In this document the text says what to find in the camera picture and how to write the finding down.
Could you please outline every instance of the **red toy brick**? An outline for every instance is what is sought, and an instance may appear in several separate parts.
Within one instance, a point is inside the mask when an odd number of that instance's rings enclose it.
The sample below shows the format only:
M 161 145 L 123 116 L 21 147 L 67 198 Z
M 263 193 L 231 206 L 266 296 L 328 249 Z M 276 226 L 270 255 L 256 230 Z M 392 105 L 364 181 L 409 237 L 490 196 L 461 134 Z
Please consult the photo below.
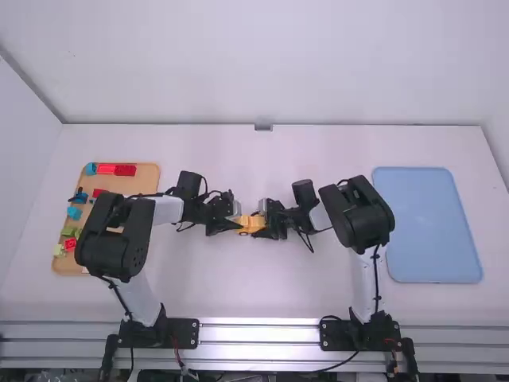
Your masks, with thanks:
M 110 165 L 108 163 L 99 163 L 95 173 L 101 174 L 113 174 L 115 172 L 116 165 Z
M 115 175 L 119 177 L 133 177 L 135 174 L 135 165 L 117 165 L 115 167 Z
M 92 197 L 97 198 L 101 193 L 106 192 L 107 189 L 94 189 L 94 192 L 92 193 Z
M 66 251 L 71 251 L 76 247 L 76 238 L 72 237 L 64 241 L 64 247 Z

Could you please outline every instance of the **wooden board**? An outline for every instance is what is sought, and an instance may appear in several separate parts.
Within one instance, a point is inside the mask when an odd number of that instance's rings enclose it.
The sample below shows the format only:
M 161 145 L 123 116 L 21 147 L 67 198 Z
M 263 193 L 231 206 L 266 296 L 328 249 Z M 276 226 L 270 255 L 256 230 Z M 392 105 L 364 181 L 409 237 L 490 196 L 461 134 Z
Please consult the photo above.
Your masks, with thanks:
M 106 189 L 113 193 L 122 193 L 124 195 L 132 195 L 135 193 L 155 193 L 159 184 L 159 166 L 155 163 L 135 163 L 137 166 L 136 175 L 134 177 L 117 177 L 115 175 L 85 175 L 84 168 L 81 171 L 80 179 L 76 185 L 83 187 L 83 192 L 88 194 L 90 198 L 94 189 Z M 92 210 L 93 204 L 85 203 L 79 205 L 71 203 L 83 211 L 81 219 L 73 220 L 70 217 L 65 219 L 63 227 L 77 227 L 82 228 L 87 221 L 88 215 Z M 63 244 L 67 237 L 60 236 L 58 243 Z M 86 269 L 76 264 L 74 260 L 74 252 L 67 252 L 63 258 L 53 257 L 52 269 L 58 274 L 63 276 L 77 276 L 86 275 Z

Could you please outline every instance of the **yellow toy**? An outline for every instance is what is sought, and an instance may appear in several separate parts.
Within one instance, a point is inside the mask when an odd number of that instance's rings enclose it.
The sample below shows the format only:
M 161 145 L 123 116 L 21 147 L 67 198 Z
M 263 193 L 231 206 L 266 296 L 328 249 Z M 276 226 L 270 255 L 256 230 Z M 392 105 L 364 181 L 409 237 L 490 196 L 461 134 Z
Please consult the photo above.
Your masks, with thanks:
M 236 223 L 243 226 L 237 230 L 239 235 L 250 235 L 265 228 L 265 217 L 263 215 L 242 215 L 236 219 Z

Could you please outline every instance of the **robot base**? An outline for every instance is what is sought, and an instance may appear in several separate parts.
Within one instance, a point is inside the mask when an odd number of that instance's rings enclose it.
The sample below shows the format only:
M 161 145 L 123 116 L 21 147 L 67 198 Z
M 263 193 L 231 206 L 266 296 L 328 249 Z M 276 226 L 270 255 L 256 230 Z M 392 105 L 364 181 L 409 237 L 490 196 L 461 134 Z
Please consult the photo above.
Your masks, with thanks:
M 122 321 L 119 330 L 119 348 L 196 349 L 200 321 L 195 318 L 167 318 L 165 307 L 156 323 L 146 327 L 136 321 Z
M 386 352 L 401 351 L 399 324 L 383 311 L 361 324 L 351 321 L 322 320 L 320 322 L 320 347 L 325 352 L 356 350 Z

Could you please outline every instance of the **light blue tray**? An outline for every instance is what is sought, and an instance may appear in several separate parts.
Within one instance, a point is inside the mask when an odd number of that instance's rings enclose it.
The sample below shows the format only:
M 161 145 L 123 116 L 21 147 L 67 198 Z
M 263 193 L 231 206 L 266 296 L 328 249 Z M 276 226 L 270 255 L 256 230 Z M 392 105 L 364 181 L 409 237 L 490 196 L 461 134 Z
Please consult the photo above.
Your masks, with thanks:
M 378 167 L 375 188 L 396 228 L 387 246 L 401 283 L 478 283 L 483 270 L 452 174 L 439 167 Z

